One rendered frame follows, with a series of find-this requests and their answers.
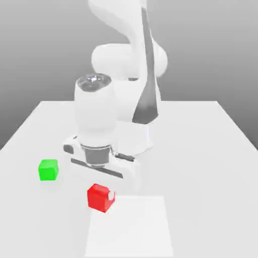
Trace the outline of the small red cube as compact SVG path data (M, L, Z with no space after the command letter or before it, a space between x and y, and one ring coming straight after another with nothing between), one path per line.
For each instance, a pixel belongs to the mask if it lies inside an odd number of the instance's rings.
M109 192L110 189L108 187L96 183L93 184L87 190L88 206L97 211L106 213L115 202L115 199L113 201L108 199Z

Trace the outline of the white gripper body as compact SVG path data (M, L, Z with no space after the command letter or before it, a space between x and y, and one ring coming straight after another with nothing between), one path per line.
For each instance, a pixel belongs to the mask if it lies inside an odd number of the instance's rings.
M71 157L71 170L83 180L105 186L116 194L133 194L141 186L141 165L137 160L128 161L109 156L103 167L89 166L86 162Z

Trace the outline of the small green cube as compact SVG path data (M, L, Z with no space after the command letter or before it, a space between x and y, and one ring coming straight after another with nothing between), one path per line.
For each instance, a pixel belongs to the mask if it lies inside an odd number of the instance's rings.
M58 175L58 162L56 159L43 159L38 166L41 181L56 180Z

